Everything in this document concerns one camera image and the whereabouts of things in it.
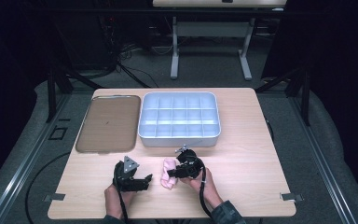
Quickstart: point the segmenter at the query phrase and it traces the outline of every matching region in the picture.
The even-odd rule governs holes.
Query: person's left hand
[[[124,204],[126,205],[126,209],[129,208],[132,198],[133,196],[135,196],[135,194],[136,194],[135,191],[121,192],[121,197],[123,198]],[[106,214],[111,217],[122,219],[123,211],[121,210],[120,198],[118,197],[116,187],[114,185],[110,185],[104,191],[104,196],[105,196]]]

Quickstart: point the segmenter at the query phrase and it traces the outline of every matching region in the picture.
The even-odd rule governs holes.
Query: dark background
[[[331,14],[313,21],[281,20],[263,77],[280,77],[314,59],[308,69],[310,88],[335,122],[345,162],[358,182],[358,1],[286,5],[286,11],[313,9]]]
[[[311,64],[311,90],[324,103],[340,134],[345,161],[358,181],[358,1],[296,1],[287,2],[290,10],[327,10],[328,18],[282,20],[266,61],[263,77],[279,77],[307,62],[315,40],[323,41]],[[103,36],[96,34],[98,21],[91,21],[90,38],[99,43],[94,53],[85,50],[82,60],[71,56],[65,41],[58,38],[57,26],[41,21],[51,36],[51,54],[71,67],[93,58],[95,66],[105,67],[109,49],[103,47]],[[30,118],[36,94],[34,87],[48,76],[49,59],[41,48],[35,21],[28,21],[17,1],[0,1],[0,167]],[[68,32],[64,26],[62,32]]]

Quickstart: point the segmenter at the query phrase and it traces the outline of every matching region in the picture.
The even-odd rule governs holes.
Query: cable
[[[206,213],[206,215],[208,215],[208,217],[212,217],[211,212],[208,210],[208,207],[205,204],[205,200],[203,197],[203,191],[205,189],[205,179],[206,179],[206,168],[204,163],[202,162],[201,159],[198,159],[201,163],[201,167],[202,167],[202,180],[201,180],[201,186],[200,186],[200,203],[202,206],[202,209],[204,210],[204,212]]]
[[[167,17],[164,17],[164,20],[165,20],[165,22],[167,23],[167,26],[168,26],[168,28],[169,28],[170,31],[171,31],[171,35],[173,35],[173,31],[172,31],[172,28],[171,28],[171,26],[170,26],[170,23],[169,23],[168,20],[167,20]],[[163,54],[166,54],[166,53],[168,53],[168,52],[171,51],[171,49],[173,48],[173,44],[171,44],[169,47],[166,47],[166,48],[169,48],[169,49],[166,50],[165,52],[158,52],[158,51],[156,50],[157,48],[163,48],[163,47],[152,47],[152,50],[155,51],[156,54],[163,55]]]
[[[130,59],[132,57],[132,52],[137,49],[141,49],[141,48],[139,48],[136,44],[127,44],[122,48],[119,54],[119,59],[120,60]]]
[[[124,66],[121,63],[117,63],[118,67],[121,68],[129,77],[131,77],[133,80],[135,80],[137,83],[139,83],[141,86],[145,88],[151,88],[147,84],[145,84],[142,80],[140,80],[136,75],[134,75],[126,66]]]
[[[56,160],[64,157],[64,156],[67,156],[69,155],[71,152],[65,152],[63,154],[61,154],[60,156],[54,158],[53,160],[49,161],[48,163],[46,163],[37,173],[36,175],[34,176],[34,178],[32,179],[31,183],[30,183],[30,186],[28,187],[27,189],[27,192],[25,194],[25,213],[27,215],[27,218],[28,218],[28,221],[33,224],[33,221],[31,219],[31,216],[30,216],[30,212],[29,212],[29,209],[28,209],[28,197],[29,197],[29,194],[30,194],[30,191],[31,191],[31,187],[32,185],[34,184],[34,181],[36,180],[36,178],[40,175],[40,173],[42,173],[43,170],[46,169],[46,167],[48,167],[49,165],[51,165],[53,162],[55,162]]]
[[[136,69],[136,68],[130,68],[130,67],[128,67],[128,66],[125,66],[125,67],[128,68],[128,69],[130,69],[130,70],[142,72],[142,73],[148,75],[148,76],[150,77],[150,79],[152,79],[152,81],[153,81],[153,83],[156,85],[156,87],[158,88],[158,84],[156,83],[156,81],[153,79],[153,77],[152,77],[150,74],[148,74],[148,73],[146,73],[146,72],[144,72],[144,71],[142,71],[142,70]]]
[[[266,120],[268,130],[269,130],[269,134],[271,135],[271,139],[272,139],[272,142],[273,142],[274,141],[274,132],[272,131],[271,124],[269,123],[269,120],[266,118],[266,116],[264,116],[264,119]]]
[[[108,67],[105,70],[98,72],[96,74],[92,74],[92,75],[86,75],[86,74],[81,74],[83,77],[86,77],[88,79],[94,79],[94,78],[98,78],[98,77],[106,77],[107,75],[113,73],[116,70],[115,67]]]
[[[118,187],[118,184],[117,184],[117,179],[116,179],[116,176],[117,175],[117,169],[115,168],[115,186]],[[120,199],[120,206],[121,206],[121,211],[123,212],[123,217],[124,217],[124,222],[125,223],[129,223],[129,216],[127,214],[127,209],[126,209],[126,204],[124,204],[124,201],[123,201],[123,197],[121,196],[121,189],[117,189],[117,194],[118,194],[118,198]]]

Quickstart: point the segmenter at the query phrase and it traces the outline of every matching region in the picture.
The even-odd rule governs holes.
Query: pink cloth
[[[162,168],[161,185],[166,189],[172,189],[177,182],[177,178],[170,177],[167,173],[167,171],[174,169],[176,169],[176,160],[165,159]]]

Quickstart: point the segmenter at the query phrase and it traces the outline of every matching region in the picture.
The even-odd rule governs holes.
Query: metal frame
[[[312,128],[302,119],[300,109],[301,105],[299,105],[296,98],[293,97],[289,98],[289,103],[295,111],[295,114],[301,124],[304,133],[310,141],[313,159],[315,159],[316,166],[318,167],[321,177],[324,180],[324,184],[326,185],[327,191],[330,194],[330,197],[337,209],[338,215],[341,218],[342,223],[356,224],[357,222],[353,214],[351,213],[351,209],[349,208],[347,201],[345,200],[341,188],[339,187],[336,179],[334,178],[334,175],[330,169],[330,166],[328,165],[326,158],[324,157],[324,154],[318,144],[318,141],[313,135]]]
[[[242,49],[238,50],[242,72],[245,80],[252,80],[252,74],[246,59],[246,52],[254,30],[255,19],[250,22],[202,22],[182,21],[178,22],[176,17],[172,19],[172,65],[171,79],[177,79],[179,67],[178,36],[229,36],[244,37]]]
[[[57,107],[57,114],[60,114],[64,109],[64,106],[68,103],[70,99],[70,95],[63,94],[61,100],[59,101]],[[17,195],[20,193],[25,181],[28,178],[28,175],[31,173],[34,168],[34,164],[36,163],[37,158],[39,157],[42,146],[45,143],[48,135],[54,129],[54,123],[57,121],[58,116],[55,116],[52,119],[52,122],[46,123],[43,128],[41,134],[36,139],[33,149],[25,156],[19,168],[16,171],[16,174],[13,175],[10,180],[5,192],[2,194],[0,198],[0,223],[4,223],[5,217],[17,198]]]

